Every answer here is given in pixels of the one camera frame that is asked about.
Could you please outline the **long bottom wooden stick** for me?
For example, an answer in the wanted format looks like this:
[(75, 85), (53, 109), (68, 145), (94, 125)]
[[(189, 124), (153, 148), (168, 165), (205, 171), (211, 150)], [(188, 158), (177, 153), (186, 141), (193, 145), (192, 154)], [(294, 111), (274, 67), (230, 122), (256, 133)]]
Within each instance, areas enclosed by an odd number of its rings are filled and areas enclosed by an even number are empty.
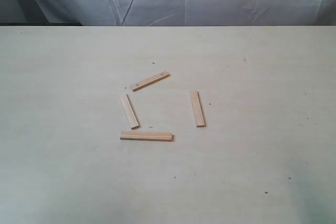
[(172, 142), (173, 134), (169, 132), (122, 131), (120, 134), (120, 139), (135, 141)]

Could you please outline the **wooden stick with holes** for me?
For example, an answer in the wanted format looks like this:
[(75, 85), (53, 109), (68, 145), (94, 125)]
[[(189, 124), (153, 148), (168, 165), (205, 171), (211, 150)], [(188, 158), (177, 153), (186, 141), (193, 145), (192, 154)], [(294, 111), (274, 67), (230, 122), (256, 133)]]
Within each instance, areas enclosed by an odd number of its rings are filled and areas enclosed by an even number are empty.
[(142, 88), (144, 88), (146, 86), (149, 86), (149, 85), (151, 85), (151, 84), (153, 84), (155, 82), (163, 80), (163, 79), (165, 79), (165, 78), (167, 78), (169, 76), (170, 76), (169, 72), (163, 71), (163, 72), (155, 74), (155, 75), (153, 75), (151, 77), (148, 77), (148, 78), (146, 78), (144, 80), (141, 80), (141, 81), (139, 81), (139, 82), (137, 82), (135, 84), (130, 85), (130, 89), (134, 92), (134, 91), (140, 90), (140, 89), (142, 89)]

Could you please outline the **short wooden stick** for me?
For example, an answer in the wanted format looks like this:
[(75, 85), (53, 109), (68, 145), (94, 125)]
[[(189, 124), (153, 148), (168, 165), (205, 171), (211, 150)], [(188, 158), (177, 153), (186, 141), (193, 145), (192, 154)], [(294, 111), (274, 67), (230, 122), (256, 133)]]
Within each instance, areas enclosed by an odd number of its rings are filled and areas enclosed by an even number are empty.
[(138, 119), (135, 115), (135, 112), (133, 110), (132, 104), (129, 100), (129, 97), (127, 94), (121, 94), (119, 96), (120, 102), (123, 106), (125, 115), (127, 117), (128, 123), (130, 128), (133, 129), (137, 129), (140, 125), (138, 123)]

